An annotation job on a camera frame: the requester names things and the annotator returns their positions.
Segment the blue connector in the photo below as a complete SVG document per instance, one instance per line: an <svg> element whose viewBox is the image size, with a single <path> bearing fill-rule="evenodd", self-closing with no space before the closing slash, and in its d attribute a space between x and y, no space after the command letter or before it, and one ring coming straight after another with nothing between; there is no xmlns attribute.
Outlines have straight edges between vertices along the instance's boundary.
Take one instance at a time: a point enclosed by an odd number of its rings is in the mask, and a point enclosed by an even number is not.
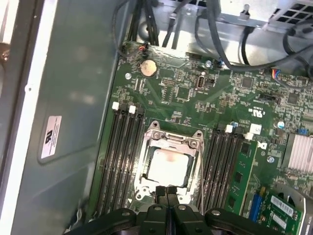
<svg viewBox="0 0 313 235"><path fill-rule="evenodd" d="M309 130L308 129L304 129L304 128L298 129L298 134L299 135L308 135L309 134Z"/></svg>
<svg viewBox="0 0 313 235"><path fill-rule="evenodd" d="M251 210L249 214L249 219L252 220L253 222L257 222L258 214L259 214L262 202L263 202L263 198L260 195L255 194L253 196Z"/></svg>

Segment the green circuit board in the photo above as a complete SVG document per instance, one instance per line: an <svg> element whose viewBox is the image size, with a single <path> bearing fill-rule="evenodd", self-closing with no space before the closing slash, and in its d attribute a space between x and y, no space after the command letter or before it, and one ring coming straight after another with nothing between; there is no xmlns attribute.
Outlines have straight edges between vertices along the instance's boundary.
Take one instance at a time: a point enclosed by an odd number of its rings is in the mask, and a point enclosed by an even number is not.
<svg viewBox="0 0 313 235"><path fill-rule="evenodd" d="M134 51L139 46L128 43L125 50ZM146 59L153 60L157 66L152 77L145 77L140 71L140 64ZM206 61L211 61L212 66L206 67ZM199 88L200 76L204 81ZM279 79L299 87L308 84L307 79L300 76L280 74ZM281 164L288 134L297 133L299 129L313 132L312 101L312 91L286 89L263 71L237 73L225 70L212 58L153 46L149 47L146 58L141 51L127 59L120 58L105 119L88 218L97 214L97 203L103 200L100 185L104 180L102 172L114 120L113 102L144 110L141 134L154 120L159 122L162 130L181 135L192 136L201 130L204 161L217 125L236 125L244 135L254 133L252 140L243 140L242 144L249 145L246 153L240 150L237 154L224 206L248 217L253 195L262 186L270 187L273 182L281 182L310 194L313 176L287 172ZM278 122L283 122L284 127L278 128ZM269 163L269 157L273 157L272 163ZM136 164L132 168L132 179ZM152 202L152 197L137 201L134 187L130 185L124 206L138 210L141 205Z"/></svg>

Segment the chipset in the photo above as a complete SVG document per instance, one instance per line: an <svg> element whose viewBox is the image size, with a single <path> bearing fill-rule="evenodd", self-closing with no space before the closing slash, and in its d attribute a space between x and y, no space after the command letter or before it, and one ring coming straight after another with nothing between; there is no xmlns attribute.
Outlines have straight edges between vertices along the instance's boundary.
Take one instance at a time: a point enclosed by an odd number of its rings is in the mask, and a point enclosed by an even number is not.
<svg viewBox="0 0 313 235"><path fill-rule="evenodd" d="M241 87L242 87L242 88L251 89L252 84L253 84L253 79L252 79L252 78L244 77L244 78L243 78L243 82L242 82L242 84L241 84Z"/></svg>
<svg viewBox="0 0 313 235"><path fill-rule="evenodd" d="M296 105L297 102L298 102L298 98L299 98L299 95L298 95L298 94L290 93L289 96L288 96L287 103L288 103L288 104Z"/></svg>

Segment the screw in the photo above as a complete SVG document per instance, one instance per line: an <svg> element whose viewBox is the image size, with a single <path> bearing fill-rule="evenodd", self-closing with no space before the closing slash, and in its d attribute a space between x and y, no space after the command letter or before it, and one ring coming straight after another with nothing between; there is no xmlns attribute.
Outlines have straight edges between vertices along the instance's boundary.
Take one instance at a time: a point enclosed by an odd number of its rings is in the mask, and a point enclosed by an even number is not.
<svg viewBox="0 0 313 235"><path fill-rule="evenodd" d="M272 156L268 157L268 163L274 163L274 161L275 161L274 157Z"/></svg>
<svg viewBox="0 0 313 235"><path fill-rule="evenodd" d="M190 146L191 147L197 147L197 142L196 141L190 141Z"/></svg>
<svg viewBox="0 0 313 235"><path fill-rule="evenodd" d="M205 65L207 68L210 68L210 67L212 67L212 61L207 60L204 65Z"/></svg>
<svg viewBox="0 0 313 235"><path fill-rule="evenodd" d="M221 213L220 213L219 211L212 211L211 213L212 213L213 215L216 215L216 216L221 215Z"/></svg>
<svg viewBox="0 0 313 235"><path fill-rule="evenodd" d="M153 133L153 139L160 139L160 133L159 132L154 132Z"/></svg>
<svg viewBox="0 0 313 235"><path fill-rule="evenodd" d="M184 205L179 205L179 206L178 206L178 209L180 209L181 211L184 211L184 210L187 209L187 207L184 206Z"/></svg>
<svg viewBox="0 0 313 235"><path fill-rule="evenodd" d="M132 75L128 72L125 74L125 78L126 78L126 80L129 80L132 78Z"/></svg>
<svg viewBox="0 0 313 235"><path fill-rule="evenodd" d="M190 9L190 8L187 9L186 14L187 14L188 16L191 15L191 9Z"/></svg>

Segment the cpu socket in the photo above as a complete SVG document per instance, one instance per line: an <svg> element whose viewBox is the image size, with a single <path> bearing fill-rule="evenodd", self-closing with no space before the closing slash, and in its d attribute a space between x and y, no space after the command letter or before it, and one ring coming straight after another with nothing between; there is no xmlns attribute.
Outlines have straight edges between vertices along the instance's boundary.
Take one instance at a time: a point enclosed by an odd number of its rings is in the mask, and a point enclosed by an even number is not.
<svg viewBox="0 0 313 235"><path fill-rule="evenodd" d="M150 196L156 186L176 186L180 203L190 203L199 186L203 133L192 137L166 132L153 121L144 134L134 187L136 199Z"/></svg>

